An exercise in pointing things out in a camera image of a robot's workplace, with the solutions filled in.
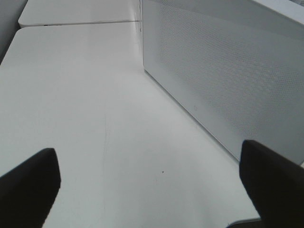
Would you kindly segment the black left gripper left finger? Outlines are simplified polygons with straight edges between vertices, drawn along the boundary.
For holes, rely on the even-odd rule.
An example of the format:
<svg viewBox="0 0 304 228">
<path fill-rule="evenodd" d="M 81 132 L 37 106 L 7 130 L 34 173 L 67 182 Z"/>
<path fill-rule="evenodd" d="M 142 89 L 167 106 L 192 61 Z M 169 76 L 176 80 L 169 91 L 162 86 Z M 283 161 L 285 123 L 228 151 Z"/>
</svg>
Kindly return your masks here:
<svg viewBox="0 0 304 228">
<path fill-rule="evenodd" d="M 0 226 L 41 228 L 61 186 L 57 154 L 45 148 L 0 178 Z"/>
</svg>

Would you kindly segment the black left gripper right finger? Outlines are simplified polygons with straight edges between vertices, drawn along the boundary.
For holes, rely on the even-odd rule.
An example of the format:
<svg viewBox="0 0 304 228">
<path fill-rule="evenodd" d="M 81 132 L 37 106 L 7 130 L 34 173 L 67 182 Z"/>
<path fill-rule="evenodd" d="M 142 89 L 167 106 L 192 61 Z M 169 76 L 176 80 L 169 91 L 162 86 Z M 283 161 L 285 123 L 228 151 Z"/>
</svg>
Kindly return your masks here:
<svg viewBox="0 0 304 228">
<path fill-rule="evenodd" d="M 304 226 L 304 169 L 254 140 L 242 143 L 239 176 L 267 228 Z"/>
</svg>

